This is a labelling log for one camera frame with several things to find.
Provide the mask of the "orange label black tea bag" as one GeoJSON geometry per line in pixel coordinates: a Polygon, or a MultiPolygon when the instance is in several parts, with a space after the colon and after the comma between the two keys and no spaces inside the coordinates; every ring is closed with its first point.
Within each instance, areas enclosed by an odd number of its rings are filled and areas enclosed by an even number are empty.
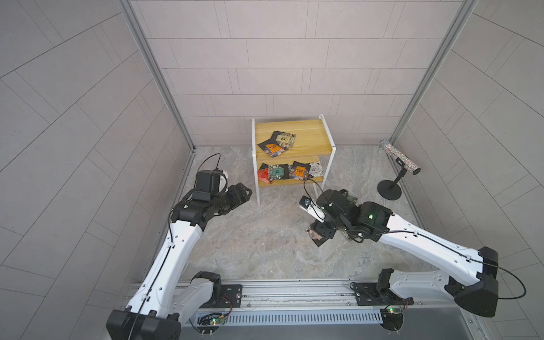
{"type": "Polygon", "coordinates": [[[273,138],[268,139],[262,143],[259,143],[258,146],[270,157],[278,157],[283,154],[288,149],[282,147],[276,140],[273,138]]]}

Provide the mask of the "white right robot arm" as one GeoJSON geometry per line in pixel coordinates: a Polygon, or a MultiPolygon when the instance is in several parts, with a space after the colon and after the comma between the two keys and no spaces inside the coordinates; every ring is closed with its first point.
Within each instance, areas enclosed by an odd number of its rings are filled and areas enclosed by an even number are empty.
{"type": "Polygon", "coordinates": [[[353,283],[359,304],[410,305],[414,298],[452,300],[463,310],[494,317],[499,300],[498,253],[438,237],[378,203],[357,205],[348,191],[327,190],[299,206],[315,219],[308,234],[317,246],[343,232],[356,243],[371,240],[401,249],[434,266],[428,272],[383,269],[375,283],[353,283]]]}

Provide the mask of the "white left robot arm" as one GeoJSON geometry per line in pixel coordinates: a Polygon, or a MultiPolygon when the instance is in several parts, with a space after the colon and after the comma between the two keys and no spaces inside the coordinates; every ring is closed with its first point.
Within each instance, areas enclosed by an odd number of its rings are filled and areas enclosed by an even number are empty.
{"type": "Polygon", "coordinates": [[[138,291],[124,310],[113,310],[106,329],[112,339],[179,339],[181,328],[196,311],[220,298],[221,279],[201,272],[178,296],[179,278],[209,220],[249,201],[244,184],[197,194],[190,190],[172,209],[161,250],[138,291]]]}

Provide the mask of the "red tea bag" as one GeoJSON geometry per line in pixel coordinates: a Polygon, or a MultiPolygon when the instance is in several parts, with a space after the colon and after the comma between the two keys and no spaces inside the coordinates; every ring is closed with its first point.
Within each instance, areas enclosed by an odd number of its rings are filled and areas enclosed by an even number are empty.
{"type": "Polygon", "coordinates": [[[263,163],[258,172],[257,172],[258,180],[265,183],[265,184],[271,184],[273,181],[270,179],[269,174],[269,166],[268,164],[263,163]]]}

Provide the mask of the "green label floral tea bag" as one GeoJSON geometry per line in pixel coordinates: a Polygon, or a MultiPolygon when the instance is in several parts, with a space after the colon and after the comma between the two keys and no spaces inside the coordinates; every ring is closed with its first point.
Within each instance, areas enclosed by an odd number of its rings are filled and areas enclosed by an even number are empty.
{"type": "Polygon", "coordinates": [[[289,180],[290,168],[288,164],[269,165],[269,181],[289,180]]]}

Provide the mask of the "white patterned tea bag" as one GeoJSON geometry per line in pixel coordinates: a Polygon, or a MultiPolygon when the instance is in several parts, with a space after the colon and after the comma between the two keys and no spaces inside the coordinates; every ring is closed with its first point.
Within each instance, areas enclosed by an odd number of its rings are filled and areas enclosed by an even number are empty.
{"type": "Polygon", "coordinates": [[[323,177],[324,170],[319,161],[310,163],[309,178],[323,177]]]}

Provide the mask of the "orange label lower tea bag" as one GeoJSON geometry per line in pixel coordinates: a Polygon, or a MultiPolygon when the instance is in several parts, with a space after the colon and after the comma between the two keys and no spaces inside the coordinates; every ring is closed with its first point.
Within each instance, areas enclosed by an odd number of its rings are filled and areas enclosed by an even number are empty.
{"type": "Polygon", "coordinates": [[[293,162],[289,166],[290,170],[290,179],[296,179],[300,181],[306,180],[310,175],[311,165],[300,163],[300,162],[293,162]]]}

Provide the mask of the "beige label tea bag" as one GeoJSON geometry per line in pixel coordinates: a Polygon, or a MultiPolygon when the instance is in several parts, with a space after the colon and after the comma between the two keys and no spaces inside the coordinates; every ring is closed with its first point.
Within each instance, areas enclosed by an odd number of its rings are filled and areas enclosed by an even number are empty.
{"type": "Polygon", "coordinates": [[[272,139],[280,147],[289,149],[293,147],[294,142],[296,141],[296,134],[274,131],[272,139]]]}

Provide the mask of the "right circuit board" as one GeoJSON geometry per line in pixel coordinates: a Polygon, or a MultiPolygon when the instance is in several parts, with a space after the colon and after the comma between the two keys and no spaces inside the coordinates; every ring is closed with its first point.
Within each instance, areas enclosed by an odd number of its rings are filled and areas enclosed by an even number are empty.
{"type": "Polygon", "coordinates": [[[399,308],[387,307],[380,309],[382,328],[389,332],[399,332],[404,324],[403,310],[399,308]]]}

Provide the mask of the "circuit board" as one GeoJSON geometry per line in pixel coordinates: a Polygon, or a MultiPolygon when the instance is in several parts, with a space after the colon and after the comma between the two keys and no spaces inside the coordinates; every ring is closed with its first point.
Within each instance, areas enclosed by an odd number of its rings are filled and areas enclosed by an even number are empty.
{"type": "Polygon", "coordinates": [[[222,313],[211,313],[196,319],[197,332],[203,337],[204,335],[212,335],[223,326],[228,316],[222,313]]]}
{"type": "Polygon", "coordinates": [[[389,332],[399,332],[404,324],[403,310],[399,308],[387,307],[380,309],[382,328],[389,332]]]}

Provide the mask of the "left circuit board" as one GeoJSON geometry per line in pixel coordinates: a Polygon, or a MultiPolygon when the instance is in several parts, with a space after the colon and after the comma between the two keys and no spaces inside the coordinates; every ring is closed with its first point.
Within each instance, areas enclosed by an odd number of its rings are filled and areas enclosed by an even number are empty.
{"type": "Polygon", "coordinates": [[[212,335],[223,326],[228,316],[222,313],[211,313],[196,319],[197,332],[203,337],[204,335],[212,335]]]}

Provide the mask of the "white frame wooden shelf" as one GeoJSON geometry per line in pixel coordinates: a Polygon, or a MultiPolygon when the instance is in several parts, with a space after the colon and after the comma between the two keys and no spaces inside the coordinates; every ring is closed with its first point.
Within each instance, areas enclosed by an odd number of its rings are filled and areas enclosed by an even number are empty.
{"type": "Polygon", "coordinates": [[[252,168],[254,170],[257,204],[262,203],[260,197],[261,188],[302,183],[296,179],[289,179],[265,184],[258,180],[258,171],[262,164],[291,164],[293,161],[310,164],[320,161],[321,157],[328,156],[329,161],[324,170],[324,175],[315,179],[317,183],[324,185],[332,167],[336,150],[337,147],[323,115],[313,120],[275,121],[271,123],[259,123],[256,119],[252,119],[252,168]],[[296,140],[289,151],[273,158],[266,154],[258,144],[268,140],[276,130],[293,133],[296,135],[296,140]]]}

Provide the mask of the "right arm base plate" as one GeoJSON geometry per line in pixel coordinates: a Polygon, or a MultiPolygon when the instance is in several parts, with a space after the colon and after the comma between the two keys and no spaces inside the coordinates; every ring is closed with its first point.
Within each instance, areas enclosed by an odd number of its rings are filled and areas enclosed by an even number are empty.
{"type": "Polygon", "coordinates": [[[349,287],[354,292],[358,306],[411,306],[414,304],[412,297],[404,299],[389,288],[379,288],[377,283],[351,282],[349,287]]]}

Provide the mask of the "aluminium rail frame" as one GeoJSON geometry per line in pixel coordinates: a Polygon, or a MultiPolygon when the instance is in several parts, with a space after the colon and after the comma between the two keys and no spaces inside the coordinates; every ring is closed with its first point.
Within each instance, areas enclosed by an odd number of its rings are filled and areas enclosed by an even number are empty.
{"type": "MultiPolygon", "coordinates": [[[[414,298],[411,306],[358,306],[351,282],[361,280],[246,280],[232,281],[222,284],[243,285],[241,306],[238,308],[199,308],[183,327],[197,331],[196,319],[211,313],[222,313],[228,316],[225,327],[263,327],[288,325],[355,325],[379,324],[382,319],[380,309],[387,307],[403,310],[404,322],[409,310],[423,308],[459,307],[452,300],[437,300],[427,297],[414,298]]],[[[177,283],[174,294],[178,296],[189,287],[188,283],[177,283]]],[[[461,307],[461,313],[474,339],[491,339],[492,334],[483,318],[469,313],[461,307]]]]}

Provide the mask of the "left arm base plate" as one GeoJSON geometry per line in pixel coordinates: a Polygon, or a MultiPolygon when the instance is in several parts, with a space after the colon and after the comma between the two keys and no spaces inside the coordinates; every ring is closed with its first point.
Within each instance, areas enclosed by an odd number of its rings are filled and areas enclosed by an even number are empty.
{"type": "Polygon", "coordinates": [[[240,284],[222,284],[221,291],[216,297],[210,299],[207,303],[203,304],[201,308],[238,308],[241,306],[241,300],[243,296],[243,285],[240,284]]]}

